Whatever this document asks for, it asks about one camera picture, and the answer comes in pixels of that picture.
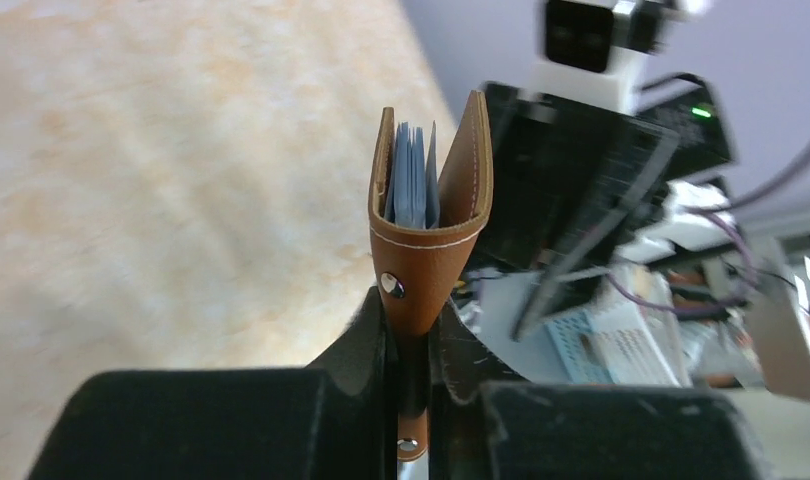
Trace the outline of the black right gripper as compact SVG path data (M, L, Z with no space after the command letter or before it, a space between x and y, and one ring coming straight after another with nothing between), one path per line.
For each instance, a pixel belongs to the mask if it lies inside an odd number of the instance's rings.
M712 91L697 76L686 81L636 116L484 84L494 199L474 256L535 273L509 313L513 339L592 297L616 248L662 218L670 181L732 160Z

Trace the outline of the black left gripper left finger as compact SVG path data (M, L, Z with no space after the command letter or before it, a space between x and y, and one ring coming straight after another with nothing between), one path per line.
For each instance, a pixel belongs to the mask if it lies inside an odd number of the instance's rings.
M379 292L301 368L115 370L70 397L33 479L392 479Z

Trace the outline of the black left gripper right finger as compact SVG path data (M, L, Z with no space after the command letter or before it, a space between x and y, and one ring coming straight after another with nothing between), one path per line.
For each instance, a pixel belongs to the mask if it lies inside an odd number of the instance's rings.
M430 334L432 479L772 479L754 430L709 390L531 382L452 304Z

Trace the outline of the brown leather card holder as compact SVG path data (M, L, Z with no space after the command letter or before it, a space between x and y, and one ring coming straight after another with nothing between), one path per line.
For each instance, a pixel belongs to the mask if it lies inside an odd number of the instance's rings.
M398 360L396 457L429 446L429 332L459 279L493 200L486 97L469 94L443 167L436 137L382 111L368 193L376 283Z

